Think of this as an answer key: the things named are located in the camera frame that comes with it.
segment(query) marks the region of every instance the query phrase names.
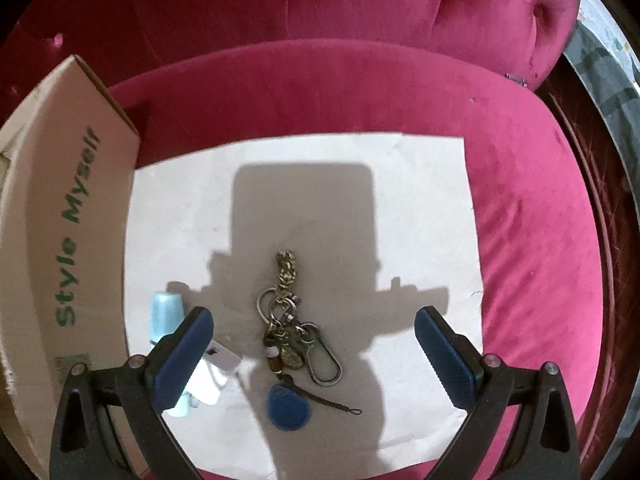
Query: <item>gray fabric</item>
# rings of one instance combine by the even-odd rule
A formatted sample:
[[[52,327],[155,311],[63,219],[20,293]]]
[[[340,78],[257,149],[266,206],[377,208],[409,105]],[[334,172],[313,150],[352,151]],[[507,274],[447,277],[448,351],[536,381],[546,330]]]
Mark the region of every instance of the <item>gray fabric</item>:
[[[637,212],[640,197],[640,95],[615,58],[583,24],[577,23],[564,55],[604,118],[626,169]],[[620,186],[625,188],[627,184],[620,182]],[[639,420],[640,377],[636,380],[616,437],[593,480],[600,480],[609,470]]]

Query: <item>metal bolt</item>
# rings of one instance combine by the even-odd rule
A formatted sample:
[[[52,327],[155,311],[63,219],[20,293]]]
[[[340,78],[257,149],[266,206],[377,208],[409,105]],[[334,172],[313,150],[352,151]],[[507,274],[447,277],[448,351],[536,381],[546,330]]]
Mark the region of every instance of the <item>metal bolt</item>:
[[[71,375],[80,375],[84,373],[86,366],[84,363],[76,363],[71,367]]]
[[[497,368],[502,364],[502,361],[496,354],[487,354],[484,356],[484,363],[489,368]]]
[[[145,363],[146,358],[142,354],[132,355],[127,363],[129,368],[140,368]]]
[[[549,361],[545,364],[545,370],[551,375],[558,375],[560,368],[558,368],[558,365],[556,363],[552,363],[551,361]]]

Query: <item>keychain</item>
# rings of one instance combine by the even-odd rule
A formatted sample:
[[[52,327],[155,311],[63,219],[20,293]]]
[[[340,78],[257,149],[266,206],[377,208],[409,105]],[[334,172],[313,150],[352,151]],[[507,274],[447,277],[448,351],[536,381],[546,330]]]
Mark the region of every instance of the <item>keychain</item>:
[[[322,339],[320,327],[311,322],[298,320],[298,306],[301,303],[291,291],[296,280],[296,260],[293,252],[280,251],[276,256],[279,267],[278,285],[267,288],[258,296],[255,306],[266,325],[262,344],[269,369],[276,374],[280,384],[271,387],[268,397],[268,415],[274,426],[283,431],[302,428],[311,418],[311,408],[307,399],[323,406],[335,408],[353,415],[362,410],[349,408],[338,402],[323,399],[296,386],[292,375],[285,369],[300,370],[306,367],[311,380],[319,386],[336,384],[343,374],[342,364]],[[262,309],[264,298],[273,295],[267,307]],[[322,380],[312,365],[312,351],[320,347],[335,365],[335,375]]]

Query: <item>blue disc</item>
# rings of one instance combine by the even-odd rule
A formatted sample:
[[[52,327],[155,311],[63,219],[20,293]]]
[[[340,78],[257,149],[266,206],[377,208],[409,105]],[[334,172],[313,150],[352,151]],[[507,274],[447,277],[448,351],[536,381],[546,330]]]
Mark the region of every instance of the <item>blue disc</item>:
[[[271,387],[267,400],[269,420],[282,431],[296,431],[303,428],[311,418],[311,407],[304,397],[284,386]]]

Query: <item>white paper sheet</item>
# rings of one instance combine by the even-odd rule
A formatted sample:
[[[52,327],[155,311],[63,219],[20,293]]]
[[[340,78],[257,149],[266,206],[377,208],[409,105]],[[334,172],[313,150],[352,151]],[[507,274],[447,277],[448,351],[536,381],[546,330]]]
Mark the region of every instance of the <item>white paper sheet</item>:
[[[275,253],[298,257],[300,319],[318,323],[344,378],[296,383],[361,408],[311,403],[284,433],[266,418],[276,379],[262,357],[255,298]],[[242,356],[217,405],[167,423],[199,468],[240,480],[368,478],[439,456],[452,407],[413,333],[434,304],[481,350],[482,281],[463,139],[340,134],[243,142],[137,172],[126,246],[132,353],[148,351],[150,298],[206,306],[215,337]]]

